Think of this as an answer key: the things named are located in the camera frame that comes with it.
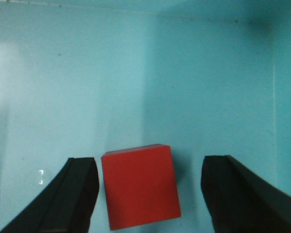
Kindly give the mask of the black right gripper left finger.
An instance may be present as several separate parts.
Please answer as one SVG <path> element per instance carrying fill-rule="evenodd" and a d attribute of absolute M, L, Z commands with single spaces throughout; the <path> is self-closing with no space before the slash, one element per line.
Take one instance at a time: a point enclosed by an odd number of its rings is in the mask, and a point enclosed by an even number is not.
<path fill-rule="evenodd" d="M 99 193 L 94 158 L 69 158 L 2 233 L 87 233 Z"/>

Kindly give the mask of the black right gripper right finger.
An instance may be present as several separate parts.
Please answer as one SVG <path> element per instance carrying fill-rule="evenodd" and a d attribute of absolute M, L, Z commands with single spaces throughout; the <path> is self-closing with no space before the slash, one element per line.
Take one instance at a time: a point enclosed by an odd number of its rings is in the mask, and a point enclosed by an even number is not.
<path fill-rule="evenodd" d="M 291 233 L 291 196 L 230 155 L 205 156 L 201 190 L 216 233 Z"/>

